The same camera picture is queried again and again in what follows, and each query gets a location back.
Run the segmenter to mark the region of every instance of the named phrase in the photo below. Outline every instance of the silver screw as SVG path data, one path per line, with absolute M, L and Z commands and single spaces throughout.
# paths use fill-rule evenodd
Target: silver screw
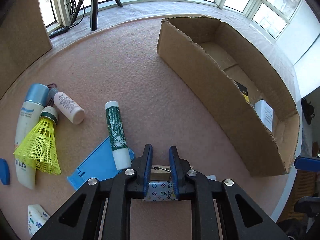
M 97 181 L 96 178 L 88 179 L 88 184 L 89 184 L 90 186 L 97 184 L 97 182 L 98 182 L 98 181 Z
M 194 171 L 194 170 L 190 170 L 190 171 L 187 171 L 187 174 L 190 176 L 190 177 L 194 177 L 197 175 L 197 172 Z
M 127 169 L 124 172 L 125 174 L 127 174 L 128 176 L 133 175 L 134 174 L 134 169 Z
M 227 186 L 232 186 L 234 184 L 233 180 L 232 179 L 226 179 L 224 181 L 224 184 L 226 184 Z

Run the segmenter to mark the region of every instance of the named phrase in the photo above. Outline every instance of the glue stick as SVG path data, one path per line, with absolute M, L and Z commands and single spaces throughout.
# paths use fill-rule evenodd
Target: glue stick
M 105 109 L 112 155 L 116 168 L 118 171 L 129 168 L 131 166 L 131 159 L 122 128 L 119 104 L 116 101 L 109 101 L 106 103 Z

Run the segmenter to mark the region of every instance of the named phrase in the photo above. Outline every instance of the blue bottle cap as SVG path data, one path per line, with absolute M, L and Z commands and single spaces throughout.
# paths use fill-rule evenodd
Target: blue bottle cap
M 4 159 L 0 159 L 0 180 L 3 185 L 10 184 L 9 166 Z
M 47 86 L 34 83 L 30 86 L 24 101 L 30 101 L 45 106 L 47 104 L 48 95 L 49 88 Z

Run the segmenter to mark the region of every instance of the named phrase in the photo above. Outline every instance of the shuttlecock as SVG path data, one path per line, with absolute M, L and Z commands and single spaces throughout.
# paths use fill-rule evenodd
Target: shuttlecock
M 54 126 L 58 121 L 57 110 L 47 106 L 42 110 L 39 119 L 38 124 L 26 135 L 13 154 L 34 169 L 60 175 L 54 139 Z

